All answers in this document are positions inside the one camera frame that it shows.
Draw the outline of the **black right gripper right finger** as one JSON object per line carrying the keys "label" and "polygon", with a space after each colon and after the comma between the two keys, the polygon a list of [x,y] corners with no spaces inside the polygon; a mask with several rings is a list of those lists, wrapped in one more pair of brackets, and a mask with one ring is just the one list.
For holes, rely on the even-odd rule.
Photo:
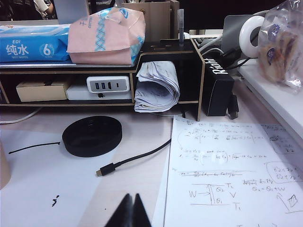
{"label": "black right gripper right finger", "polygon": [[133,226],[134,227],[151,227],[151,223],[145,211],[140,195],[135,195],[133,206]]}

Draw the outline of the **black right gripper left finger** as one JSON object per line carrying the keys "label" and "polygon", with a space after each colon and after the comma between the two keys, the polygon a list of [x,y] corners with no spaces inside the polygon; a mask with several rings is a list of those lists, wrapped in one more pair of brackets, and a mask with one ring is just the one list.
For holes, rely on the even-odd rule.
{"label": "black right gripper left finger", "polygon": [[126,194],[105,226],[131,227],[132,218],[133,218],[133,201],[131,195]]}

